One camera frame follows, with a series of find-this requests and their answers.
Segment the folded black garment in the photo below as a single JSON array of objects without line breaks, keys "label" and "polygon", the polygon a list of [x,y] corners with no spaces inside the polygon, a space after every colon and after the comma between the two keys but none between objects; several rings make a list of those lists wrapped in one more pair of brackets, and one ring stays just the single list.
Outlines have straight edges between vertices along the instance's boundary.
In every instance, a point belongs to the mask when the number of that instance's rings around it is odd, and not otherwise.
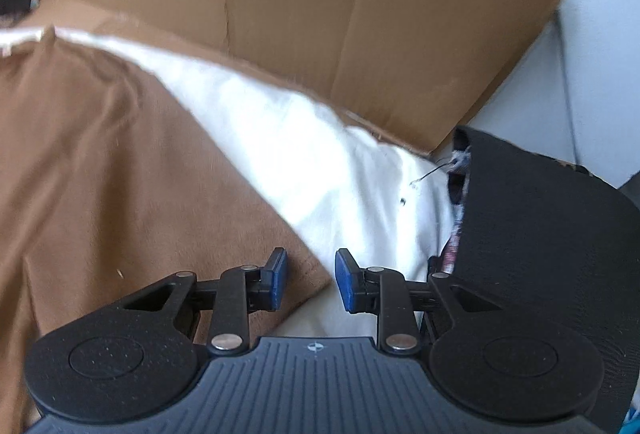
[{"label": "folded black garment", "polygon": [[639,211],[588,169],[469,127],[449,175],[464,213],[454,274],[585,336],[604,376],[590,420],[623,424],[639,376]]}]

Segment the brown printed t-shirt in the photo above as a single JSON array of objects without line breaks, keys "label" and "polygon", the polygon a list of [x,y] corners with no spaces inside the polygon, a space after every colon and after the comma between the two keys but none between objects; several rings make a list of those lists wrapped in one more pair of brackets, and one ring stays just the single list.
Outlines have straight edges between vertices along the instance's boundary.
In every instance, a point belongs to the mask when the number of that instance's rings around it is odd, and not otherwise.
[{"label": "brown printed t-shirt", "polygon": [[29,346],[180,270],[288,252],[270,332],[329,272],[153,75],[47,30],[1,56],[1,428],[23,431]]}]

